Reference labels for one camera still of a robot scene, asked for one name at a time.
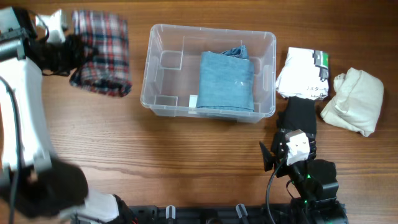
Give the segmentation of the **white printed t-shirt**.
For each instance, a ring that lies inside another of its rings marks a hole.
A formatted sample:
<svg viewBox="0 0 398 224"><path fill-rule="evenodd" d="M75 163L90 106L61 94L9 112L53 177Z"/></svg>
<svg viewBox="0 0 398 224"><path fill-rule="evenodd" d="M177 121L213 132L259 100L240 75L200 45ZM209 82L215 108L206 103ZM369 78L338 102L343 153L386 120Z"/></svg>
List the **white printed t-shirt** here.
<svg viewBox="0 0 398 224"><path fill-rule="evenodd" d="M328 96L329 54L321 50L290 47L276 82L284 98L323 100Z"/></svg>

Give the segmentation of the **cream garment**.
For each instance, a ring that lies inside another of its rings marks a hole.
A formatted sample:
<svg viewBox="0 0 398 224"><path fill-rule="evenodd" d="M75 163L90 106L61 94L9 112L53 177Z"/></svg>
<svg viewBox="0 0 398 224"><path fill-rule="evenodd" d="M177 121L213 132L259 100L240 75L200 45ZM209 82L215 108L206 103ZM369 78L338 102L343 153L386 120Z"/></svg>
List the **cream garment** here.
<svg viewBox="0 0 398 224"><path fill-rule="evenodd" d="M324 122L368 137L381 114L384 85L364 70L350 68L333 80L335 96L320 113Z"/></svg>

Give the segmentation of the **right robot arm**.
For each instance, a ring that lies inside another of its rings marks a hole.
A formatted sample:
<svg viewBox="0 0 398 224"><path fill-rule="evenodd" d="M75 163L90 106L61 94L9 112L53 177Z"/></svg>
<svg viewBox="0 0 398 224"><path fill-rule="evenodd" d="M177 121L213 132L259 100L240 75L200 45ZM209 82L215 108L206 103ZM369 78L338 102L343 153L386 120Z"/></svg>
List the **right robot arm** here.
<svg viewBox="0 0 398 224"><path fill-rule="evenodd" d="M316 135L280 128L272 149L260 142L264 170L272 171L266 188L266 223L348 224L345 206L337 200L339 188L335 163L317 159ZM275 178L288 176L299 196L288 204L271 204L271 186Z"/></svg>

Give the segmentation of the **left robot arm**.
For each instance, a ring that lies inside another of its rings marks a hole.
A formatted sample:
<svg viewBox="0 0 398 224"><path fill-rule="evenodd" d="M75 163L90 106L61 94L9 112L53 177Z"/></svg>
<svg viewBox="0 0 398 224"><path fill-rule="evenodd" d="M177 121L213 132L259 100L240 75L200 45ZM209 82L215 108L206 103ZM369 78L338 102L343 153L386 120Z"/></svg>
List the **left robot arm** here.
<svg viewBox="0 0 398 224"><path fill-rule="evenodd" d="M47 129L42 80L68 77L83 90L123 97L131 90L127 23L115 14L77 10L74 32L62 10L40 15L1 9L1 198L28 218L72 223L137 223L117 195L91 190L83 171L61 160Z"/></svg>

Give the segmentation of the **plaid shirt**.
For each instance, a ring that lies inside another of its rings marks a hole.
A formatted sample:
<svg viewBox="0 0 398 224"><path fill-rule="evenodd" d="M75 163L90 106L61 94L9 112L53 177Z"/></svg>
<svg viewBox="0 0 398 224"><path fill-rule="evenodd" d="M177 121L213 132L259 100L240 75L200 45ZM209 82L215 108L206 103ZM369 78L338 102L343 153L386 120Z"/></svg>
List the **plaid shirt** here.
<svg viewBox="0 0 398 224"><path fill-rule="evenodd" d="M72 12L74 34L84 43L85 62L70 77L82 90L124 97L130 93L129 34L127 20L104 11Z"/></svg>

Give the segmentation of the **black garment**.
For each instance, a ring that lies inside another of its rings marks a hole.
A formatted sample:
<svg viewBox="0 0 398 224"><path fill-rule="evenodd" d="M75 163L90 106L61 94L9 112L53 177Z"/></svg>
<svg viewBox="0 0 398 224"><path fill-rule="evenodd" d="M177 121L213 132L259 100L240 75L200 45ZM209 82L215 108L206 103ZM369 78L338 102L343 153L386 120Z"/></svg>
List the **black garment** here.
<svg viewBox="0 0 398 224"><path fill-rule="evenodd" d="M305 133L317 133L315 101L297 96L289 97L287 107L278 112L277 127Z"/></svg>

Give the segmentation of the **blue jeans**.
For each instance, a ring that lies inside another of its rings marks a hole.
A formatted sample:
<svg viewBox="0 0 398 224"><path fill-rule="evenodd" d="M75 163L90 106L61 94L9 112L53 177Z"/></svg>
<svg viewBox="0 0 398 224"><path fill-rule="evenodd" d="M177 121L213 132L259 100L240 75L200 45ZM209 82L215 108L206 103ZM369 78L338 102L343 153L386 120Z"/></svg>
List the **blue jeans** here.
<svg viewBox="0 0 398 224"><path fill-rule="evenodd" d="M254 111L254 64L245 45L201 54L197 108Z"/></svg>

